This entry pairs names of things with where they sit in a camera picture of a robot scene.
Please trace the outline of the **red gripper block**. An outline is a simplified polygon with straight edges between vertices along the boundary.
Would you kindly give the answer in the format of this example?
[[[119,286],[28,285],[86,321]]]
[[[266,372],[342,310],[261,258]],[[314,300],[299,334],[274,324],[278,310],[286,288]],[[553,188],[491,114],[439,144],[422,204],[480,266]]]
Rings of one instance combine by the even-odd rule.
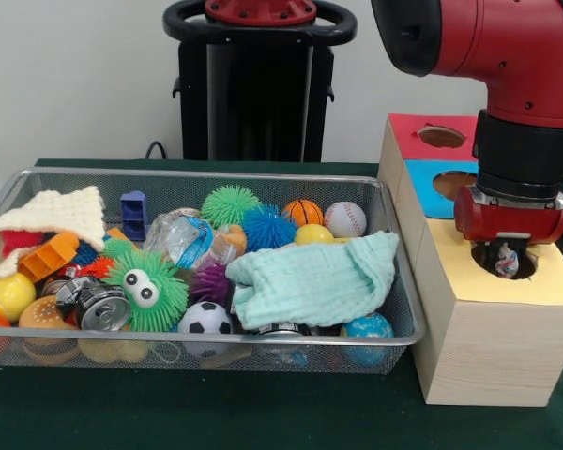
[[[548,203],[516,202],[493,197],[477,186],[460,187],[454,202],[455,227],[464,239],[478,243],[478,264],[495,270],[496,239],[515,239],[519,256],[528,245],[552,244],[563,234],[563,193]]]

